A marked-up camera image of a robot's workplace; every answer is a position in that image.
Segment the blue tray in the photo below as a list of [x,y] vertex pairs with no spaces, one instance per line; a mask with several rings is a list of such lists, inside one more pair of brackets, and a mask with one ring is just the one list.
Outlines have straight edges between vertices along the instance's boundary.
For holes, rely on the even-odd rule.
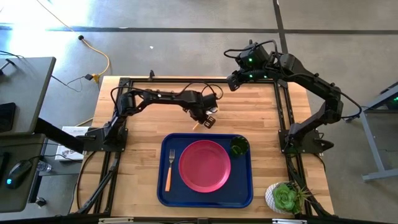
[[[187,187],[178,171],[178,162],[182,151],[198,140],[210,140],[223,146],[229,154],[230,140],[238,134],[185,134],[173,133],[166,136],[162,143],[157,181],[157,198],[170,207],[212,207],[244,208],[253,200],[250,149],[244,156],[231,157],[231,173],[220,189],[210,193],[199,193]],[[175,149],[172,166],[172,184],[165,192],[167,172],[169,170],[169,151]]]

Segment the gray floor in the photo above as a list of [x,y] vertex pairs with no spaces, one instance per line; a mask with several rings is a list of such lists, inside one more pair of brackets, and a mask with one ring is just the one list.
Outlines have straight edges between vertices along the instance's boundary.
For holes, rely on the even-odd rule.
[[[71,26],[253,28],[276,29],[272,0],[42,0]],[[398,1],[388,0],[279,0],[285,29],[398,30]],[[10,1],[0,12],[0,22],[18,24],[0,30],[0,49],[25,57],[54,56],[53,75],[68,82],[105,66],[101,55],[88,50],[71,32],[46,32],[60,24],[35,1],[24,7]],[[112,69],[107,75],[229,75],[235,62],[223,56],[228,48],[244,47],[248,39],[276,39],[278,34],[84,32],[85,39],[106,52]],[[297,35],[287,34],[289,52],[310,71],[335,82],[361,105],[398,81],[398,35]],[[57,126],[75,125],[92,117],[98,88],[82,80],[76,93],[55,80],[40,116]],[[308,94],[316,112],[322,101]],[[344,114],[355,111],[348,101]],[[326,175],[335,213],[345,218],[397,223],[398,177],[363,183],[362,174],[376,171],[359,120],[340,121],[321,128],[335,147],[325,153]],[[39,195],[49,204],[28,205],[21,213],[0,214],[0,219],[66,214],[76,176],[46,177]]]

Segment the wooden table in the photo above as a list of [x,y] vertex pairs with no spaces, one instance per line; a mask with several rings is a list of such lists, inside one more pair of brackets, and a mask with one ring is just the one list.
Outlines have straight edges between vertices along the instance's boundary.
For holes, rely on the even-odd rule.
[[[93,127],[102,127],[113,112],[109,92],[120,77],[104,77],[95,110]],[[137,88],[180,91],[186,83],[134,83]],[[231,92],[227,84],[220,84],[224,97],[218,101],[219,112],[213,115],[216,123],[211,129],[199,126],[175,105],[150,105],[127,121],[127,146],[121,156],[113,217],[214,217],[214,218],[278,218],[289,217],[273,212],[264,200],[268,186],[288,180],[285,157],[280,153],[277,131],[280,129],[274,87],[270,84],[242,85]],[[201,91],[203,85],[190,89]],[[307,93],[301,86],[289,83],[289,93],[296,122],[310,115]],[[170,133],[235,133],[245,136],[251,146],[254,198],[246,208],[177,208],[162,205],[156,196],[161,142]],[[104,153],[97,152],[86,166],[80,184],[83,204],[98,186]],[[303,155],[308,188],[326,211],[333,213],[326,176],[322,163],[311,154]],[[103,206],[108,195],[105,189]],[[75,211],[74,202],[71,210]]]

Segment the black computer mouse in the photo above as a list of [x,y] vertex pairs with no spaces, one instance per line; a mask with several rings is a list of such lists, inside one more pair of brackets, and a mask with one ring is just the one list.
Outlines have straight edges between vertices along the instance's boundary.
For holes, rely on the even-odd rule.
[[6,187],[17,189],[24,181],[25,176],[32,168],[32,163],[27,160],[19,161],[10,171],[6,179]]

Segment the red plate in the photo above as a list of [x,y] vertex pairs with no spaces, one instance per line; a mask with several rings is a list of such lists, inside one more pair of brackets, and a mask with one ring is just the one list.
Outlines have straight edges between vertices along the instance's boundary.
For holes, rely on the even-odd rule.
[[182,152],[178,169],[189,188],[209,193],[218,190],[228,180],[231,161],[222,146],[213,141],[200,140]]

